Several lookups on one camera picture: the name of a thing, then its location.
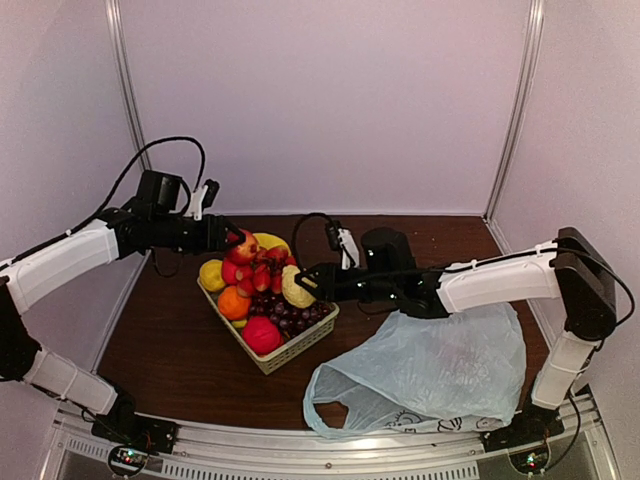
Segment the pale yellow wrinkled fruit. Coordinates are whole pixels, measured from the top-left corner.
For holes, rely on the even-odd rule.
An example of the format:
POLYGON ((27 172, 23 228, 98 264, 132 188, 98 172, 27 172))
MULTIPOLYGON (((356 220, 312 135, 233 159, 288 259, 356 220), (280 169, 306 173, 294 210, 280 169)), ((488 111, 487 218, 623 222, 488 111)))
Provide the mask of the pale yellow wrinkled fruit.
POLYGON ((282 271, 282 294, 286 301, 294 307, 305 309, 316 302, 316 298, 306 289, 298 285, 295 277, 300 269, 294 265, 287 265, 282 271))

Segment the dark red fruit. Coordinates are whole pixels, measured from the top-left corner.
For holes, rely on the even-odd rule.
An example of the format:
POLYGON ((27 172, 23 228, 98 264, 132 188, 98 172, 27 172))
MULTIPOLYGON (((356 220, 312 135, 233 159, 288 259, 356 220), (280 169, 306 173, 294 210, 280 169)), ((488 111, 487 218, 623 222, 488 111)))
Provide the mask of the dark red fruit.
POLYGON ((225 259, 238 266, 249 265, 259 251, 259 243, 256 237, 249 231, 241 229, 245 240, 242 243, 230 248, 225 259))

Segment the red lychee bunch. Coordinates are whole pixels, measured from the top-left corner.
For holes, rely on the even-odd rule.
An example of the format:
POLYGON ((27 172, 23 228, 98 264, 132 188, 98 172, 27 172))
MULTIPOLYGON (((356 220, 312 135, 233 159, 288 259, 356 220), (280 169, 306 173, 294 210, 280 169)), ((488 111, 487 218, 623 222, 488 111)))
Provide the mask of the red lychee bunch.
POLYGON ((237 268, 237 293, 243 298, 267 292, 279 295, 282 293, 284 268, 296 265, 295 258, 285 245, 261 249, 250 264, 237 268))

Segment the beige perforated plastic basket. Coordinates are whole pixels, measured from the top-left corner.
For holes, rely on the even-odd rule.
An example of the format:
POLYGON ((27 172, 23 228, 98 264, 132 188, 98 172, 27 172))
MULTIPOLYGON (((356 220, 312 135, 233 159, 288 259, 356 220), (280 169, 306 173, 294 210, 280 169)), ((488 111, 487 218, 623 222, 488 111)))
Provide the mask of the beige perforated plastic basket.
POLYGON ((278 368, 286 364, 291 359, 295 358, 305 350, 309 349, 311 346, 318 343, 321 339, 325 338, 328 334, 332 333, 335 326, 335 320, 339 313, 339 307, 334 303, 332 304, 335 307, 335 311, 326 317, 324 320, 321 320, 315 326, 307 329, 302 332, 300 335, 295 336, 293 338, 287 338, 285 335, 282 335, 282 345, 274 350, 273 352, 267 355, 257 355, 254 353, 249 346, 244 342, 241 333, 247 322, 251 318, 248 316, 243 320, 238 321, 229 321, 223 315, 220 314, 217 307, 217 300, 220 293, 227 286, 235 286, 236 285, 227 285, 223 290, 219 292, 208 292, 206 291, 200 284, 199 276, 197 280, 198 286, 203 291, 207 301, 211 305, 214 310, 216 316, 220 319, 220 321, 224 324, 224 326, 229 330, 232 337, 236 340, 236 342, 241 346, 241 348, 248 354, 248 356, 252 359, 252 361, 258 366, 258 368, 262 371, 262 373, 269 375, 276 371, 278 368))

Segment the light blue plastic bag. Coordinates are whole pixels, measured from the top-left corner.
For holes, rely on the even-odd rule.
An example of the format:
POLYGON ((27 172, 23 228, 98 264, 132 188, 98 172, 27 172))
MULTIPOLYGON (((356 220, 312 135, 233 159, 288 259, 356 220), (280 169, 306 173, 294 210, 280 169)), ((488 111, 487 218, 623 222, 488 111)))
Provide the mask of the light blue plastic bag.
POLYGON ((525 373, 508 303, 436 320, 395 311, 368 340, 315 369, 303 416, 328 439, 383 429, 491 432, 512 422, 525 373))

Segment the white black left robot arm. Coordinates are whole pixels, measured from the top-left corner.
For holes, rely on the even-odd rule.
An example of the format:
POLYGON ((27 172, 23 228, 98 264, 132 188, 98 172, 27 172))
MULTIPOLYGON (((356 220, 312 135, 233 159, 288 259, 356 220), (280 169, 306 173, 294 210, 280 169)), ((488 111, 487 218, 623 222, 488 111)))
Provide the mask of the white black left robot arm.
POLYGON ((145 171, 136 194, 121 208, 109 208, 79 230, 1 268, 1 378, 23 382, 69 400, 93 414, 105 415, 106 429, 123 444, 144 433, 138 415, 117 405, 114 386, 44 347, 28 333, 22 314, 51 292, 81 275, 134 253, 156 248, 183 254, 225 253, 245 234, 221 215, 206 213, 219 190, 208 180, 187 193, 176 175, 145 171))

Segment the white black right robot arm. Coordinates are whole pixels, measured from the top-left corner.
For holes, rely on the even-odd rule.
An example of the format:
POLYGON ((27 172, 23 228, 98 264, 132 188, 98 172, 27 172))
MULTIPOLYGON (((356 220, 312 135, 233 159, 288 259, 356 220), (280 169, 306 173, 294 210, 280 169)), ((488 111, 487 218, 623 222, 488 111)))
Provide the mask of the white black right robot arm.
POLYGON ((563 331, 531 389, 529 405, 513 419, 519 440, 535 440, 593 354, 616 330, 616 289, 622 282, 573 227, 528 250, 444 267, 420 267, 408 237, 380 227, 361 238, 365 264, 321 263, 295 274, 294 282, 314 298, 363 303, 391 301, 420 319, 529 299, 559 299, 563 331))

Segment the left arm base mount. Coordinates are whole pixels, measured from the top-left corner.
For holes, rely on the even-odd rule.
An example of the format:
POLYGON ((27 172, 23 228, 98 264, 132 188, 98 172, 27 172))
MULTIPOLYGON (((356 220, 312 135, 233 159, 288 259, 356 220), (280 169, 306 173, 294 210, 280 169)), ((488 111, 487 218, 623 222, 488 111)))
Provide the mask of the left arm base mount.
POLYGON ((107 466, 122 479, 139 475, 153 457, 171 454, 177 439, 174 421, 139 414, 134 397, 116 387, 116 398, 105 414, 86 410, 93 436, 109 440, 114 446, 107 454, 107 466))

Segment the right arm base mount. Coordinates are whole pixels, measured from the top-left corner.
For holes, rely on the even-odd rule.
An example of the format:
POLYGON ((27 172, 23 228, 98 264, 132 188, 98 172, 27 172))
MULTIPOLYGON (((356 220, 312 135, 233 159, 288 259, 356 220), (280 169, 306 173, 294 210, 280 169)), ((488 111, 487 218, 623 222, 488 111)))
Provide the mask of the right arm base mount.
POLYGON ((551 465, 549 440, 564 431, 558 409, 526 404, 508 426, 484 432, 481 442, 486 453, 505 450, 517 472, 533 476, 542 474, 551 465))

